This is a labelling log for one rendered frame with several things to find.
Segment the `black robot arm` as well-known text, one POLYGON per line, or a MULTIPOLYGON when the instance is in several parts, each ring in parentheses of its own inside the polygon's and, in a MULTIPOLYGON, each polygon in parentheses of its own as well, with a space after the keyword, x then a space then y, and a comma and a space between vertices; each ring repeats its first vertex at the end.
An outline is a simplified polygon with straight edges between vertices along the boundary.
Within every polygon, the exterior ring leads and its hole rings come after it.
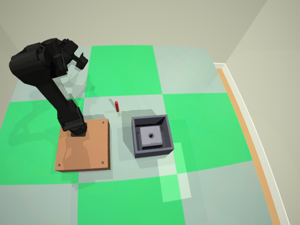
POLYGON ((62 52, 72 57, 78 48, 78 45, 69 39, 62 40, 61 44, 60 50, 57 39, 51 38, 42 43, 28 45, 11 57, 9 68, 23 83, 35 86, 54 106, 64 132, 69 130, 71 137, 85 137, 87 123, 84 122, 80 108, 72 99, 66 100, 52 79, 67 75, 68 60, 62 52))

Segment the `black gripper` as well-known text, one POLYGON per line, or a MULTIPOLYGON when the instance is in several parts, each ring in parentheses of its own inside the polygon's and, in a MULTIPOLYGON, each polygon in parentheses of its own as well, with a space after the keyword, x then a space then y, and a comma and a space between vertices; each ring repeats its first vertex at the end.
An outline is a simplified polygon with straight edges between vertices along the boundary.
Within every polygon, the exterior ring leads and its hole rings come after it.
MULTIPOLYGON (((56 38, 57 39, 57 38, 56 38)), ((57 39, 57 41, 58 41, 58 44, 59 44, 59 46, 60 46, 60 50, 62 49, 62 44, 61 44, 61 40, 59 40, 59 39, 57 39)), ((61 51, 62 52, 62 51, 61 51)), ((75 56, 75 54, 72 56, 72 57, 70 57, 69 56, 69 54, 67 54, 67 53, 65 53, 65 52, 62 52, 63 53, 63 55, 66 57, 66 59, 67 59, 67 61, 68 61, 68 64, 72 61, 72 60, 74 60, 74 61, 76 61, 76 67, 78 67, 80 70, 82 70, 82 69, 84 69, 84 67, 86 66, 86 64, 87 64, 87 62, 88 62, 88 60, 83 56, 83 53, 81 54, 81 56, 80 56, 80 58, 78 58, 77 56, 75 56)), ((61 54, 62 54, 61 53, 61 54)))

